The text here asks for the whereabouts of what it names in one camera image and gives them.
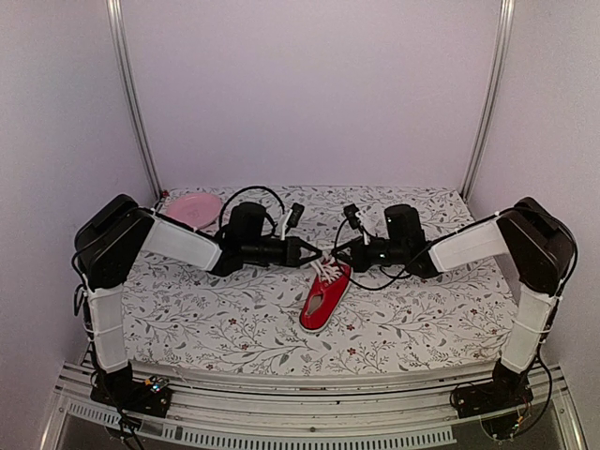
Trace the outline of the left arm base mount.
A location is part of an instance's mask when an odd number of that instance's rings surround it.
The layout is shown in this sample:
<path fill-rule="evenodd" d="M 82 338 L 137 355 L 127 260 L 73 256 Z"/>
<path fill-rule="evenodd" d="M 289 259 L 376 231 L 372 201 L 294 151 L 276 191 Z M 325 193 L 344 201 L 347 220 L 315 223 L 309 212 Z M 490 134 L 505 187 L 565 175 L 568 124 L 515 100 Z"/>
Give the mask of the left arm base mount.
<path fill-rule="evenodd" d="M 173 396 L 169 384 L 168 379 L 157 376 L 140 382 L 111 373 L 97 377 L 90 398 L 120 411 L 165 418 Z"/>

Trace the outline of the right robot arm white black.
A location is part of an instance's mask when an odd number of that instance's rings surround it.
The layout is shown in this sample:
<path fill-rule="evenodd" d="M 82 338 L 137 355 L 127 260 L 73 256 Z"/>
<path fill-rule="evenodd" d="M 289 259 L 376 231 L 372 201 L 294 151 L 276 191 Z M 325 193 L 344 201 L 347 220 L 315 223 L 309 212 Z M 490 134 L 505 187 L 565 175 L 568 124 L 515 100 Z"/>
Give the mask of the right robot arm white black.
<path fill-rule="evenodd" d="M 333 257 L 356 273 L 400 265 L 402 273 L 421 279 L 498 255 L 512 259 L 520 296 L 498 365 L 525 372 L 551 329 L 577 263 L 578 247 L 568 227 L 532 197 L 434 240 L 427 240 L 417 210 L 408 204 L 386 208 L 384 217 L 387 237 L 356 237 L 335 245 Z"/>

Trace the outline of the red canvas sneaker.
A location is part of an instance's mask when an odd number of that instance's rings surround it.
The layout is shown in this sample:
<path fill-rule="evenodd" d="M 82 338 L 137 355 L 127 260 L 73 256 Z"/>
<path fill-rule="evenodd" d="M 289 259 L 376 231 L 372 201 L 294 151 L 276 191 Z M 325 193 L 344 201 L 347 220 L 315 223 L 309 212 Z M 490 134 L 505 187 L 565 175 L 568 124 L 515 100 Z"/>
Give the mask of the red canvas sneaker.
<path fill-rule="evenodd" d="M 311 263 L 315 278 L 299 316 L 301 327 L 320 333 L 329 323 L 350 286 L 352 268 L 328 256 Z"/>

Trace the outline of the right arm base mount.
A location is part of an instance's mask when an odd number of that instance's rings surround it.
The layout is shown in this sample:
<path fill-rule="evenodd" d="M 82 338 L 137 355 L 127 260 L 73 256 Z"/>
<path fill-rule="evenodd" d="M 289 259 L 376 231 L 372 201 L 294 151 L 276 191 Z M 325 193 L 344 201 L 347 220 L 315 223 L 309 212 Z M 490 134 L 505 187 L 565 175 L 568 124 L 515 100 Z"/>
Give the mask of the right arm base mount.
<path fill-rule="evenodd" d="M 502 382 L 464 383 L 449 396 L 459 418 L 479 417 L 480 426 L 495 441 L 512 440 L 532 406 L 528 383 L 512 389 Z"/>

